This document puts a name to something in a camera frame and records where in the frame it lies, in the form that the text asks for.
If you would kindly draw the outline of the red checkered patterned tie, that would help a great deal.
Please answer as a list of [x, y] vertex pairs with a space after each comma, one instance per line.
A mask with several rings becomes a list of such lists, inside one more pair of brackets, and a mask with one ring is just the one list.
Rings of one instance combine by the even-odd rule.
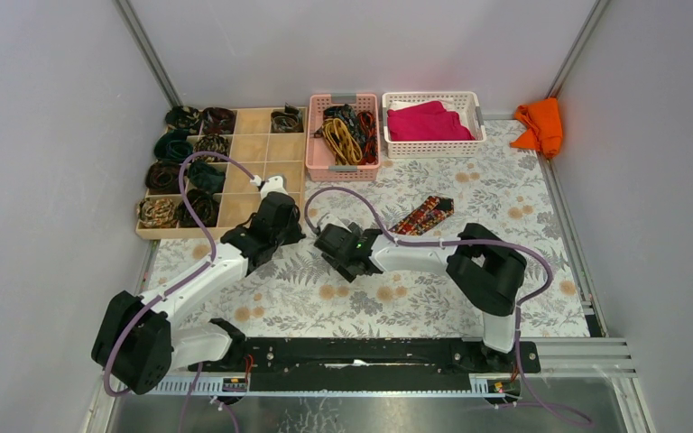
[[398, 235], [424, 235], [454, 213], [453, 198], [428, 196], [421, 205], [392, 226], [389, 231]]

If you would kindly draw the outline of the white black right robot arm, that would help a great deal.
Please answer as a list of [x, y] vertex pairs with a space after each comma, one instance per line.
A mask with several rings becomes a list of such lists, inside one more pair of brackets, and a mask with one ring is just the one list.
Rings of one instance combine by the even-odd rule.
[[516, 295], [524, 282], [526, 260], [492, 232], [470, 223], [453, 239], [386, 235], [327, 224], [314, 241], [322, 257], [344, 279], [387, 272], [426, 272], [449, 277], [483, 313], [483, 363], [502, 372], [517, 359]]

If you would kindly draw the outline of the pink plastic basket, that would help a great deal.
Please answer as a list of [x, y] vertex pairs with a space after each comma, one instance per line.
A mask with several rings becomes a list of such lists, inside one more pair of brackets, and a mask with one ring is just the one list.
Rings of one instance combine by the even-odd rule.
[[373, 128], [377, 138], [377, 157], [373, 164], [337, 165], [335, 155], [316, 132], [324, 122], [324, 111], [332, 106], [351, 106], [357, 113], [368, 111], [375, 117], [380, 114], [378, 97], [369, 93], [315, 94], [310, 97], [305, 126], [305, 167], [310, 179], [318, 182], [375, 181], [382, 164], [382, 145], [378, 126]]

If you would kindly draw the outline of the white floral table mat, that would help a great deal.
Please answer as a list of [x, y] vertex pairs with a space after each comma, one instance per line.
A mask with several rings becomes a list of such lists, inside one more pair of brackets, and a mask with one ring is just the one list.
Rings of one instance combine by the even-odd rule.
[[[470, 158], [390, 159], [373, 182], [312, 181], [299, 164], [273, 165], [264, 176], [301, 183], [311, 200], [313, 221], [340, 217], [367, 228], [379, 214], [388, 226], [430, 196], [452, 198], [455, 212], [431, 235], [449, 238], [478, 223], [507, 242], [531, 248], [551, 266], [554, 280], [528, 261], [520, 293], [524, 337], [587, 337], [590, 334], [577, 279], [533, 152], [512, 142], [522, 134], [516, 121], [489, 121], [488, 137]], [[387, 272], [344, 280], [310, 239], [280, 249], [250, 277], [193, 309], [185, 328], [224, 318], [248, 336], [447, 337], [480, 336], [481, 313], [447, 278], [425, 272]]]

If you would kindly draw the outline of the wooden compartment tray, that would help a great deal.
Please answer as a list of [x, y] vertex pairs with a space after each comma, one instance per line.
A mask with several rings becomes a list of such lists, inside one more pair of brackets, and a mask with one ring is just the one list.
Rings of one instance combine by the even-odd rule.
[[[271, 112], [283, 107], [228, 108], [236, 111], [235, 130], [230, 135], [222, 135], [231, 140], [229, 155], [214, 152], [194, 152], [180, 163], [180, 175], [187, 172], [187, 184], [180, 181], [180, 193], [170, 195], [149, 195], [144, 198], [170, 198], [178, 205], [185, 203], [198, 227], [150, 229], [142, 227], [136, 216], [135, 232], [145, 240], [168, 240], [181, 238], [200, 238], [211, 234], [219, 238], [226, 231], [243, 223], [259, 207], [258, 185], [271, 176], [282, 175], [286, 179], [285, 188], [298, 205], [303, 203], [304, 160], [307, 125], [305, 108], [298, 107], [303, 114], [303, 132], [299, 134], [273, 134], [271, 132]], [[188, 142], [194, 143], [203, 135], [201, 126], [196, 135], [189, 135]], [[211, 194], [219, 202], [218, 220], [215, 226], [205, 227], [193, 208], [187, 202], [187, 191], [196, 189], [188, 179], [188, 168], [200, 155], [211, 155], [222, 162], [209, 163], [226, 174], [221, 193]]]

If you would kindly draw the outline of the rolled dark green tie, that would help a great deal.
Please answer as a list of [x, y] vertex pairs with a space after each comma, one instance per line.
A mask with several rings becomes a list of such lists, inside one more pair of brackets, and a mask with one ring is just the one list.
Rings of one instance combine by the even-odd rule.
[[196, 189], [217, 194], [223, 190], [226, 174], [205, 161], [195, 161], [188, 168], [188, 179]]

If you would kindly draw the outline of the orange black tie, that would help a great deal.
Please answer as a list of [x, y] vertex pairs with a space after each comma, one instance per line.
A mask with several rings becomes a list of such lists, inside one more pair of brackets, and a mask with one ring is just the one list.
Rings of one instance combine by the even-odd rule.
[[363, 146], [363, 158], [361, 159], [360, 164], [375, 165], [378, 159], [378, 140], [375, 116], [370, 111], [361, 111], [357, 114], [357, 119], [365, 138], [365, 145]]

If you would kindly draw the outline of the yellow patterned tie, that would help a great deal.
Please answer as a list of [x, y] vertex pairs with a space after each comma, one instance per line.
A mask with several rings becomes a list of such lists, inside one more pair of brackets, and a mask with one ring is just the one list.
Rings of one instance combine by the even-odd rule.
[[324, 140], [334, 156], [336, 165], [356, 166], [364, 157], [358, 141], [349, 131], [347, 124], [339, 118], [325, 119], [322, 126], [314, 133], [314, 137]]

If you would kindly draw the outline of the rolled brown dotted tie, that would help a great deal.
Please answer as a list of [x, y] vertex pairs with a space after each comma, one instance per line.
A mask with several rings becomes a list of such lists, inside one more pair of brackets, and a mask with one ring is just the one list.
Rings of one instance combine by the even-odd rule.
[[[229, 155], [231, 148], [231, 140], [220, 134], [206, 134], [199, 138], [195, 143], [194, 152], [214, 152], [225, 156]], [[196, 161], [204, 161], [206, 163], [222, 162], [222, 159], [211, 155], [200, 155], [195, 158]]]

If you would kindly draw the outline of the rolled dark brown tie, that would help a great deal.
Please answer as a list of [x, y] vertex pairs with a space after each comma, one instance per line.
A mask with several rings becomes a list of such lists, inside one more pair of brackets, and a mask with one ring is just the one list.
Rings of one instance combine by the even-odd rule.
[[148, 169], [144, 184], [149, 195], [180, 193], [180, 181], [187, 184], [187, 172], [180, 175], [180, 164], [173, 161], [157, 161]]

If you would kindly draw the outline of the dark teal patterned tie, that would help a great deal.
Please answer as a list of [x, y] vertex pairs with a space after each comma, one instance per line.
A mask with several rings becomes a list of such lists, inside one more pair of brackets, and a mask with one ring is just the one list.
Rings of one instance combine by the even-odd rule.
[[341, 106], [331, 106], [323, 111], [323, 118], [337, 118], [340, 119], [347, 128], [357, 128], [359, 126], [359, 120], [355, 109], [349, 105], [344, 104]]

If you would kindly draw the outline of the rolled camouflage tie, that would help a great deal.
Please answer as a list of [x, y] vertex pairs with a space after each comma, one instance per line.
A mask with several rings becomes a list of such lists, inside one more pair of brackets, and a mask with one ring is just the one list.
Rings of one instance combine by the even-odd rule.
[[182, 130], [189, 135], [196, 135], [202, 123], [202, 115], [197, 108], [175, 106], [166, 113], [164, 122], [171, 130]]

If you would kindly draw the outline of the magenta folded cloth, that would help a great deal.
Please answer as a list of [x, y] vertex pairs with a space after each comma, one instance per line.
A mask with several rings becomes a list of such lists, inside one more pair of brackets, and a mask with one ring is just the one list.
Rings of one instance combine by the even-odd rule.
[[461, 123], [458, 112], [446, 109], [439, 100], [388, 109], [387, 126], [392, 140], [398, 142], [475, 140], [470, 130]]

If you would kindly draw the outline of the white plastic basket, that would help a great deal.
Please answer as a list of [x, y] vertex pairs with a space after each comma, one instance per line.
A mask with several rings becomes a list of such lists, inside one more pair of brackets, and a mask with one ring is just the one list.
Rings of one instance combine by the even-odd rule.
[[[400, 109], [425, 102], [439, 100], [446, 109], [458, 112], [461, 123], [466, 126], [474, 141], [444, 142], [398, 142], [393, 141], [387, 126], [387, 110]], [[388, 145], [388, 154], [392, 158], [410, 157], [463, 157], [472, 155], [477, 146], [487, 138], [484, 118], [476, 93], [472, 91], [441, 92], [387, 92], [382, 96], [383, 138]]]

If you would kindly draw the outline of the orange cloth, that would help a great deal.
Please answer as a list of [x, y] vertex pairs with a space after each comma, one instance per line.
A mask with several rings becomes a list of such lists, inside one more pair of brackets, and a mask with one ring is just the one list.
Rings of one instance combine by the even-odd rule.
[[511, 142], [512, 148], [535, 151], [547, 160], [559, 155], [563, 144], [563, 127], [557, 98], [549, 97], [518, 106], [513, 116], [526, 130]]

